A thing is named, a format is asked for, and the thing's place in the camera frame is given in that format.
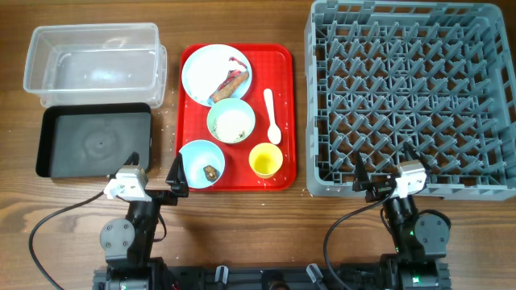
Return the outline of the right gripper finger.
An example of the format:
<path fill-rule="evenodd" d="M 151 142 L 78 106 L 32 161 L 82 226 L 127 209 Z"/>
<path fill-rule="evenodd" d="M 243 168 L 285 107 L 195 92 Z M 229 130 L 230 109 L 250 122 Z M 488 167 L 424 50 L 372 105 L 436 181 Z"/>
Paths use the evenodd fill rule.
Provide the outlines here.
<path fill-rule="evenodd" d="M 419 155 L 416 150 L 414 149 L 414 146 L 410 143 L 403 143 L 403 151 L 406 161 L 418 161 L 421 163 L 421 165 L 425 168 L 426 173 L 431 172 L 431 167 L 427 163 L 427 160 L 424 156 Z"/>
<path fill-rule="evenodd" d="M 369 190 L 371 181 L 366 172 L 363 159 L 358 151 L 354 152 L 355 157 L 355 176 L 352 189 L 356 192 Z"/>

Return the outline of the small light blue bowl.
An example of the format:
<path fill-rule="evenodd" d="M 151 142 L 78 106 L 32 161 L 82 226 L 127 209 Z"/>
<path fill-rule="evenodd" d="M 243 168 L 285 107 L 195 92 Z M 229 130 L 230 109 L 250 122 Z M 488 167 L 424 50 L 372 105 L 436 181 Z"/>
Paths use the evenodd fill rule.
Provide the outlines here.
<path fill-rule="evenodd" d="M 185 176 L 192 189 L 206 189 L 214 185 L 223 175 L 226 160 L 222 150 L 208 140 L 199 139 L 187 143 L 179 153 L 182 154 Z M 211 165 L 219 172 L 215 182 L 206 179 L 203 168 Z"/>

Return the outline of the brown food scrap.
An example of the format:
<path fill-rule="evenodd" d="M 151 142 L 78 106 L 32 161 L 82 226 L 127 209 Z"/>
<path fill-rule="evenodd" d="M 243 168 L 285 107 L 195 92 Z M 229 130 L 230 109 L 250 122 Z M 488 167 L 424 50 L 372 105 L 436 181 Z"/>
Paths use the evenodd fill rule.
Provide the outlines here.
<path fill-rule="evenodd" d="M 210 182 L 215 182 L 219 178 L 218 170 L 211 165 L 205 166 L 203 171 L 206 179 Z"/>

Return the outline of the white rice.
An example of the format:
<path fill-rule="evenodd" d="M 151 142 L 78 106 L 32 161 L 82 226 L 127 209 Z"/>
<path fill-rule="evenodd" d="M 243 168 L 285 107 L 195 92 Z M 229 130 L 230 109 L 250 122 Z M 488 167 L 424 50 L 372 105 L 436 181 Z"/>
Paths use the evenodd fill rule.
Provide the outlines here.
<path fill-rule="evenodd" d="M 215 119 L 214 132 L 224 143 L 237 143 L 247 136 L 251 124 L 243 111 L 228 110 Z"/>

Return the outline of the mint green bowl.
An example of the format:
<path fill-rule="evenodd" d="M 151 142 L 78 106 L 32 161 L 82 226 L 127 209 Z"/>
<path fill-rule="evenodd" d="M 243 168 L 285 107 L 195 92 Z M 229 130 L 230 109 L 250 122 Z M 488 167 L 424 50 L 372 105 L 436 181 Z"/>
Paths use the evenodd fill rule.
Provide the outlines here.
<path fill-rule="evenodd" d="M 211 107 L 206 117 L 206 125 L 218 141 L 237 144 L 251 135 L 256 125 L 256 116 L 245 101 L 228 98 Z"/>

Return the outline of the yellow plastic cup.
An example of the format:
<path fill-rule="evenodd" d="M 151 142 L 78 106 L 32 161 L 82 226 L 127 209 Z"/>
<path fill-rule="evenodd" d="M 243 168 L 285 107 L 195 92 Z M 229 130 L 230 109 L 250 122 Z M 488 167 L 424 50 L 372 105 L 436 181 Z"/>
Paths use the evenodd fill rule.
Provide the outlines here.
<path fill-rule="evenodd" d="M 249 165 L 252 171 L 262 179 L 271 178 L 283 164 L 281 149 L 272 143 L 259 143 L 249 153 Z"/>

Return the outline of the brown sausage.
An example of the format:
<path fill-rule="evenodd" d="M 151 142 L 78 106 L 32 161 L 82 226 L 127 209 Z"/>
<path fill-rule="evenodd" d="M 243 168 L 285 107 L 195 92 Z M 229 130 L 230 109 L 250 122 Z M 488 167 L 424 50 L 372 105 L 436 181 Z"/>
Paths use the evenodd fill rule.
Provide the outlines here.
<path fill-rule="evenodd" d="M 211 96 L 214 103 L 229 98 L 236 89 L 249 77 L 249 72 L 242 72 L 227 82 L 221 89 L 217 89 Z"/>

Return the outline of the white plastic spoon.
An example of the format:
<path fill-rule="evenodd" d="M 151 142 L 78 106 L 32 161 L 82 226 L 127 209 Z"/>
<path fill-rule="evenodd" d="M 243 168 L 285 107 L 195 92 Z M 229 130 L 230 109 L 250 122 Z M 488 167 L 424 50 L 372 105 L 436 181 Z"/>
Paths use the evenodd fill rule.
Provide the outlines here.
<path fill-rule="evenodd" d="M 269 120 L 269 127 L 267 131 L 268 139 L 270 143 L 278 145 L 281 142 L 281 130 L 276 124 L 273 92 L 271 89 L 265 89 L 263 95 Z"/>

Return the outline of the large light blue plate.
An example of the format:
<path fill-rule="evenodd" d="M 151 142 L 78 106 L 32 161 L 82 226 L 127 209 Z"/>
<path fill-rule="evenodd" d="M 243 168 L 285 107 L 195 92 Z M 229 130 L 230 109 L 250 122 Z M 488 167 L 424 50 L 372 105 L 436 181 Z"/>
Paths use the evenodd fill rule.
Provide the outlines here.
<path fill-rule="evenodd" d="M 230 57 L 245 63 L 249 78 L 229 98 L 242 98 L 249 90 L 253 71 L 248 58 L 237 48 L 226 44 L 210 44 L 195 50 L 182 68 L 181 79 L 187 95 L 200 105 L 211 107 L 211 96 L 225 80 Z"/>

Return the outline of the red and white wrapper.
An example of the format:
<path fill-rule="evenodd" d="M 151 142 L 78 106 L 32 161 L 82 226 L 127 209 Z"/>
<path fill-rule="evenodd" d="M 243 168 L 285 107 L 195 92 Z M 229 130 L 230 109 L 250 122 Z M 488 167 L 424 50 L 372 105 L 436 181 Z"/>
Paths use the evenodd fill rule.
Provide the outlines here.
<path fill-rule="evenodd" d="M 242 61 L 236 59 L 235 57 L 230 57 L 227 63 L 228 73 L 225 80 L 218 86 L 218 89 L 221 89 L 223 85 L 229 82 L 234 77 L 238 76 L 240 73 L 248 72 L 248 67 Z"/>

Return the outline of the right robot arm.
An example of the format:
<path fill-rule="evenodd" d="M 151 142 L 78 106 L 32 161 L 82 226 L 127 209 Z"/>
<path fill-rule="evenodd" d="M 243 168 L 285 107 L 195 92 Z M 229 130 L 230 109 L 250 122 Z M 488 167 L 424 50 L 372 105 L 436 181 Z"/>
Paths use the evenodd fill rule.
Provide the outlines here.
<path fill-rule="evenodd" d="M 396 252 L 383 254 L 374 266 L 377 289 L 450 289 L 447 255 L 451 220 L 434 209 L 419 210 L 414 195 L 427 188 L 430 165 L 409 144 L 403 145 L 406 160 L 397 172 L 383 181 L 371 181 L 360 153 L 352 189 L 364 191 L 367 202 L 382 206 L 382 222 L 390 233 Z"/>

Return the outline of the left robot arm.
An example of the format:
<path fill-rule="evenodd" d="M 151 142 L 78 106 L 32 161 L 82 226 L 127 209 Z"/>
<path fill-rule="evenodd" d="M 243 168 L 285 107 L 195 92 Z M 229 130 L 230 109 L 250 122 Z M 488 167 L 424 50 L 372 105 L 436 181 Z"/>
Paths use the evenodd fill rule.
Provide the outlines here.
<path fill-rule="evenodd" d="M 180 197 L 189 195 L 183 157 L 177 154 L 167 175 L 166 190 L 147 189 L 148 177 L 132 153 L 127 162 L 110 178 L 104 193 L 110 199 L 127 201 L 124 218 L 107 222 L 100 233 L 105 251 L 106 271 L 94 273 L 93 288 L 178 289 L 178 279 L 162 258 L 151 257 L 160 208 L 177 205 Z"/>

